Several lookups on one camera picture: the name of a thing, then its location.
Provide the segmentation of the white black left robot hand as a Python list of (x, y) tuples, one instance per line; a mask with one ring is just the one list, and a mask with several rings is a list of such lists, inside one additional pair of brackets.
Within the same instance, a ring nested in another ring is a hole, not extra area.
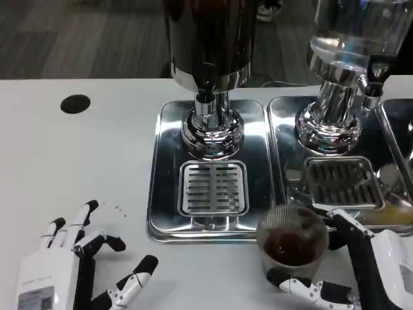
[(102, 229), (85, 232), (98, 206), (97, 200), (90, 200), (71, 223), (64, 218), (49, 223), (37, 251), (19, 265), (16, 309), (127, 309), (145, 288), (159, 263), (150, 254), (115, 288), (92, 295), (96, 254), (104, 245), (117, 253), (126, 249), (120, 237)]

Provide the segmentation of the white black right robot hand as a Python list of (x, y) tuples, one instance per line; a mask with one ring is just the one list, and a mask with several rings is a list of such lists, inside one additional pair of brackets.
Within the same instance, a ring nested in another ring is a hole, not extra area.
[(412, 309), (412, 265), (402, 237), (388, 229), (374, 233), (343, 209), (315, 211), (330, 220), (347, 247), (358, 295), (347, 286), (313, 282), (275, 267), (267, 280), (318, 309)]

